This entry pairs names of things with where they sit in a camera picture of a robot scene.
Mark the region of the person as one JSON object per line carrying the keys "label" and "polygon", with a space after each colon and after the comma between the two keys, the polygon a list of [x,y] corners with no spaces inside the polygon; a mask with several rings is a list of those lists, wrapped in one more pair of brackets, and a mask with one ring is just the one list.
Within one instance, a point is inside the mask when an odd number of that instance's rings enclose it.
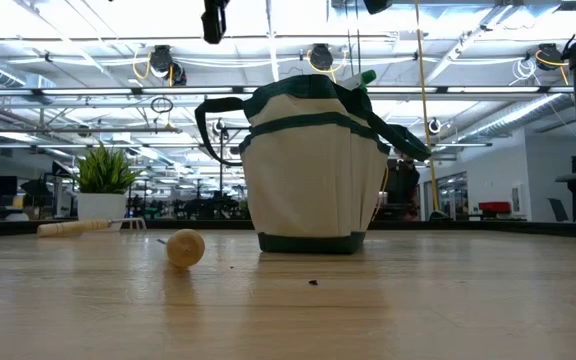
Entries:
{"label": "person", "polygon": [[400,153],[400,159],[389,168],[388,202],[399,206],[400,216],[407,221],[418,219],[417,186],[420,174],[414,159]]}

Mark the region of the wooden handle garden trowel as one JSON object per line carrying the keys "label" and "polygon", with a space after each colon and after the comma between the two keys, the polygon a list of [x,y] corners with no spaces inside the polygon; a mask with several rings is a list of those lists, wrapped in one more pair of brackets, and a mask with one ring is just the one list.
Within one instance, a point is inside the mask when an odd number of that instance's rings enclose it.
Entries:
{"label": "wooden handle garden trowel", "polygon": [[168,261],[178,268],[189,268],[199,263],[205,253],[203,237],[195,230],[176,231],[167,240],[159,240],[166,250]]}

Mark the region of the green plant in white pot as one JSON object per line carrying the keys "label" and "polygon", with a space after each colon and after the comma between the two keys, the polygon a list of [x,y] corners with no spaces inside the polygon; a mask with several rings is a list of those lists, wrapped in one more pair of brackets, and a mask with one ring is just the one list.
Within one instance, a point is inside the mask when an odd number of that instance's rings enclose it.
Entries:
{"label": "green plant in white pot", "polygon": [[77,161],[73,174],[77,192],[77,216],[80,221],[125,217],[126,192],[139,172],[130,169],[130,161],[121,148],[99,143]]}

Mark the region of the long ceiling light strip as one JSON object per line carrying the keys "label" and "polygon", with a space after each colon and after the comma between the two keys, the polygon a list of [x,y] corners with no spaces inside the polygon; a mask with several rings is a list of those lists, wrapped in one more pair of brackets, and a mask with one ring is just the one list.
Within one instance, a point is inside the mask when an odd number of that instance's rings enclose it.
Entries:
{"label": "long ceiling light strip", "polygon": [[80,88],[44,89],[41,93],[50,96],[98,96],[98,95],[183,95],[183,94],[228,94],[232,87],[156,87],[156,88]]}
{"label": "long ceiling light strip", "polygon": [[538,93],[540,87],[520,86],[520,87],[493,87],[493,86],[467,86],[467,87],[447,87],[446,93],[477,93],[477,94],[515,94],[515,93]]}

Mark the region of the cream green canvas gardening bag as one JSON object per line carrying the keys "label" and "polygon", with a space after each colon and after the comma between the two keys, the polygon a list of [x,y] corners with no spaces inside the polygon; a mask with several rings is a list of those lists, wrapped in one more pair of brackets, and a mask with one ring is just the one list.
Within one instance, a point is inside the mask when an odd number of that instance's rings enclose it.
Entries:
{"label": "cream green canvas gardening bag", "polygon": [[239,145],[247,203],[264,252],[353,254],[377,207],[391,150],[418,161],[430,149],[376,115],[368,94],[325,75],[297,75],[246,100],[207,99],[194,111],[207,152],[209,113],[240,110],[250,127]]}

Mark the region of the red box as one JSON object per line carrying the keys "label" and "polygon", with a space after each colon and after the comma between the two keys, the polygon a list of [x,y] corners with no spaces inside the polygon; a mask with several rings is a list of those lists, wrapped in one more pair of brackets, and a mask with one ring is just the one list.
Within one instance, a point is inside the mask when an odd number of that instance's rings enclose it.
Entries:
{"label": "red box", "polygon": [[486,216],[496,216],[497,214],[510,214],[512,212],[510,203],[501,201],[480,202],[479,210]]}

